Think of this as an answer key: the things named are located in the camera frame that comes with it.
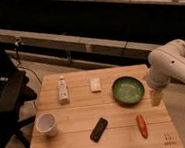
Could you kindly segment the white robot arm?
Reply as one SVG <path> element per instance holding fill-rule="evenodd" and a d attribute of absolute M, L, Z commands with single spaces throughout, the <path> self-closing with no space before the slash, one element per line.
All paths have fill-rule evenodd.
<path fill-rule="evenodd" d="M 148 55 L 150 68 L 146 72 L 146 83 L 151 88 L 153 106 L 161 103 L 162 90 L 175 78 L 185 83 L 185 41 L 172 40 L 155 48 Z"/>

